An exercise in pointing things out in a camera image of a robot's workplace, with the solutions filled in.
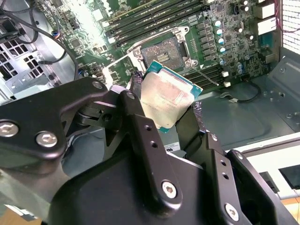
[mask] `screw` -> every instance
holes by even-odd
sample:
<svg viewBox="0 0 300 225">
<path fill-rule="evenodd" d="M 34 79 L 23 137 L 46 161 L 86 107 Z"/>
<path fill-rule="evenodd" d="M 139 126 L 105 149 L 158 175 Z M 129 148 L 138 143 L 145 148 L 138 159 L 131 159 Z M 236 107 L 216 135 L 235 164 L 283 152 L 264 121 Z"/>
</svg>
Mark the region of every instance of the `screw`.
<svg viewBox="0 0 300 225">
<path fill-rule="evenodd" d="M 177 34 L 176 37 L 177 37 L 178 40 L 182 39 L 182 35 L 181 34 Z"/>
<path fill-rule="evenodd" d="M 293 117 L 293 115 L 292 115 L 292 114 L 287 114 L 285 117 L 286 117 L 287 119 L 291 119 L 291 118 Z"/>
<path fill-rule="evenodd" d="M 214 135 L 214 134 L 211 134 L 211 138 L 214 140 L 214 141 L 218 141 L 218 138 L 217 138 L 217 136 L 216 135 Z"/>
<path fill-rule="evenodd" d="M 186 61 L 185 64 L 186 64 L 186 67 L 187 67 L 187 68 L 190 68 L 190 67 L 192 66 L 192 64 L 191 64 L 189 61 Z"/>
<path fill-rule="evenodd" d="M 0 123 L 0 136 L 1 137 L 12 137 L 19 132 L 19 128 L 16 124 L 11 122 Z"/>
<path fill-rule="evenodd" d="M 128 97 L 130 97 L 131 99 L 135 99 L 135 96 L 131 93 L 131 92 L 127 92 L 126 93 Z"/>
<path fill-rule="evenodd" d="M 231 219 L 233 219 L 234 221 L 239 220 L 239 214 L 238 214 L 237 210 L 231 204 L 226 203 L 225 210 Z"/>
<path fill-rule="evenodd" d="M 97 82 L 97 81 L 93 81 L 93 86 L 94 86 L 95 88 L 102 89 L 101 84 L 100 84 L 99 82 Z"/>
<path fill-rule="evenodd" d="M 238 151 L 236 151 L 235 154 L 239 157 L 239 159 L 243 159 L 243 156 Z"/>
<path fill-rule="evenodd" d="M 138 56 L 138 55 L 141 54 L 141 51 L 140 51 L 139 49 L 136 49 L 136 50 L 133 51 L 133 54 L 134 54 L 135 56 Z"/>
<path fill-rule="evenodd" d="M 283 67 L 283 68 L 280 68 L 279 71 L 280 71 L 281 73 L 284 73 L 284 72 L 285 72 L 285 68 L 284 68 L 284 67 Z"/>
<path fill-rule="evenodd" d="M 168 181 L 163 182 L 162 189 L 169 198 L 175 198 L 177 195 L 176 187 Z"/>
<path fill-rule="evenodd" d="M 57 137 L 49 131 L 44 131 L 37 135 L 36 141 L 43 147 L 51 148 L 57 144 Z"/>
</svg>

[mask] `sticker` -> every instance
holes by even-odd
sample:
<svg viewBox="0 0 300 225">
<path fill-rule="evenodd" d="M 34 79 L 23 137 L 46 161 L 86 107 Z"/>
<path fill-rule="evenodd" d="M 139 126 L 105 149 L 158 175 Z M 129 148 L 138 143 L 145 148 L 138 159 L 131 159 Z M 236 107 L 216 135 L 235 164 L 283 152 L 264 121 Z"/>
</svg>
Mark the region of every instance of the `sticker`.
<svg viewBox="0 0 300 225">
<path fill-rule="evenodd" d="M 173 144 L 167 144 L 165 145 L 165 150 L 168 152 L 178 151 L 180 150 L 179 142 L 175 142 Z"/>
</svg>

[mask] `mounting hole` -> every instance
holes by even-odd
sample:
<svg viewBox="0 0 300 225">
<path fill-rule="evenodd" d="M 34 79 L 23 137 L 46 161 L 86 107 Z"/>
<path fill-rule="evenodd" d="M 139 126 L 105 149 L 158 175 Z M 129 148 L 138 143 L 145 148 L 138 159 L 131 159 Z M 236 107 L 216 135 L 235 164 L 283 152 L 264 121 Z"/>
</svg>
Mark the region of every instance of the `mounting hole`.
<svg viewBox="0 0 300 225">
<path fill-rule="evenodd" d="M 104 122 L 108 122 L 112 119 L 112 117 L 113 116 L 111 114 L 104 114 L 102 119 L 103 119 Z"/>
<path fill-rule="evenodd" d="M 229 177 L 227 176 L 226 173 L 223 172 L 222 175 L 223 175 L 223 177 L 224 177 L 226 180 L 229 180 Z"/>
<path fill-rule="evenodd" d="M 151 131 L 151 130 L 152 130 L 152 127 L 146 125 L 146 126 L 145 126 L 145 129 L 148 130 L 148 131 Z"/>
<path fill-rule="evenodd" d="M 53 75 L 49 75 L 48 78 L 49 78 L 50 81 L 54 80 L 54 76 Z"/>
<path fill-rule="evenodd" d="M 226 163 L 225 163 L 223 160 L 221 160 L 221 164 L 222 164 L 223 166 L 227 166 Z"/>
<path fill-rule="evenodd" d="M 152 141 L 152 142 L 151 142 L 151 146 L 152 146 L 153 148 L 157 148 L 157 147 L 158 147 L 158 144 L 156 144 L 154 141 Z"/>
</svg>

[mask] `black cable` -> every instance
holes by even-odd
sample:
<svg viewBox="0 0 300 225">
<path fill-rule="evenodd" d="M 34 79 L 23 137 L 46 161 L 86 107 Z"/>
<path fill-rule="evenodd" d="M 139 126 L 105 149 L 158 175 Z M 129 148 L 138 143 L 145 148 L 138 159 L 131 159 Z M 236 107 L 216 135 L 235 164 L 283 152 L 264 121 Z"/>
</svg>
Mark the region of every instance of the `black cable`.
<svg viewBox="0 0 300 225">
<path fill-rule="evenodd" d="M 52 65 L 53 63 L 61 61 L 66 56 L 66 54 L 67 54 L 67 52 L 64 51 L 64 53 L 62 54 L 62 56 L 59 59 L 55 60 L 55 61 L 47 61 L 47 60 L 45 60 L 45 61 L 40 61 L 38 63 L 39 64 L 44 64 L 44 65 Z"/>
<path fill-rule="evenodd" d="M 235 99 L 236 100 L 235 102 L 237 102 L 237 103 L 250 103 L 250 102 L 253 102 L 255 99 L 257 99 L 262 94 L 262 90 L 257 84 L 253 83 L 252 81 L 246 81 L 246 82 L 248 84 L 250 84 L 252 87 L 257 89 L 257 94 L 254 97 L 252 97 L 250 99 L 247 99 L 247 100 L 239 100 L 239 99 L 236 99 L 236 98 L 232 97 L 230 94 L 228 94 L 228 95 L 224 96 L 224 98 L 227 98 L 229 100 Z"/>
<path fill-rule="evenodd" d="M 39 32 L 39 33 L 41 33 L 41 34 L 43 34 L 43 35 L 45 35 L 45 36 L 48 37 L 48 38 L 51 38 L 51 40 L 55 41 L 60 47 L 62 47 L 62 48 L 66 51 L 66 53 L 69 54 L 71 60 L 72 60 L 72 61 L 74 62 L 74 64 L 75 64 L 75 75 L 74 75 L 74 80 L 77 80 L 77 79 L 79 78 L 79 74 L 78 74 L 79 66 L 78 66 L 77 59 L 76 59 L 76 57 L 72 54 L 72 52 L 71 52 L 67 47 L 64 46 L 63 43 L 61 43 L 60 41 L 54 39 L 54 38 L 52 37 L 52 35 L 50 35 L 50 34 L 47 33 L 46 31 L 44 31 L 44 30 L 42 30 L 42 29 L 40 29 L 40 28 L 38 28 L 38 27 L 35 27 L 34 25 L 31 25 L 30 23 L 28 23 L 28 22 L 26 22 L 26 21 L 20 19 L 19 17 L 15 16 L 14 14 L 12 14 L 12 13 L 10 13 L 10 12 L 4 12 L 4 15 L 6 15 L 7 17 L 9 17 L 9 18 L 15 20 L 15 21 L 18 22 L 18 23 L 21 23 L 21 24 L 23 24 L 23 25 L 25 25 L 25 26 L 27 26 L 27 27 L 29 27 L 29 28 L 31 28 L 31 29 L 33 29 L 33 30 L 35 30 L 35 31 L 37 31 L 37 32 Z"/>
<path fill-rule="evenodd" d="M 50 12 L 50 14 L 52 15 L 53 19 L 55 20 L 56 26 L 57 26 L 57 32 L 60 32 L 60 24 L 58 23 L 58 19 L 56 18 L 54 12 L 51 10 L 51 8 L 45 3 L 46 8 L 48 9 L 48 11 Z"/>
<path fill-rule="evenodd" d="M 35 8 L 35 6 L 20 10 L 20 11 L 8 11 L 8 10 L 4 10 L 4 12 L 9 12 L 9 13 L 27 13 L 29 12 L 31 9 Z"/>
<path fill-rule="evenodd" d="M 247 99 L 247 100 L 238 100 L 238 103 L 249 103 L 249 102 L 252 102 L 254 101 L 255 99 L 257 99 L 261 94 L 262 94 L 262 90 L 261 88 L 253 83 L 252 81 L 247 81 L 248 84 L 250 84 L 252 87 L 256 88 L 257 89 L 257 94 L 254 95 L 254 97 L 250 98 L 250 99 Z"/>
<path fill-rule="evenodd" d="M 30 17 L 31 24 L 34 25 L 35 27 L 37 27 L 36 21 L 33 17 L 34 7 L 35 7 L 35 1 L 33 0 L 33 1 L 31 1 L 31 4 L 30 4 L 29 17 Z M 37 39 L 38 39 L 38 32 L 36 30 L 33 30 L 33 39 L 32 39 L 32 41 L 23 41 L 21 39 L 18 39 L 18 41 L 22 44 L 30 45 L 30 44 L 36 42 Z"/>
</svg>

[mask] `motherboard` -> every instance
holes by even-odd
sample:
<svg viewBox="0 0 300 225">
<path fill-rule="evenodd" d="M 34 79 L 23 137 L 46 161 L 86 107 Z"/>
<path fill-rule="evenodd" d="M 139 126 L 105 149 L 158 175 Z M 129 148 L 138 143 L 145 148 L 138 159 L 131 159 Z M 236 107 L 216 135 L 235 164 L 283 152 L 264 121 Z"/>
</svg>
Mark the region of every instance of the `motherboard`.
<svg viewBox="0 0 300 225">
<path fill-rule="evenodd" d="M 82 75 L 126 86 L 132 73 L 145 72 L 155 60 L 207 92 L 269 72 L 273 35 L 259 30 L 257 4 L 39 0 L 38 9 L 74 53 Z"/>
</svg>

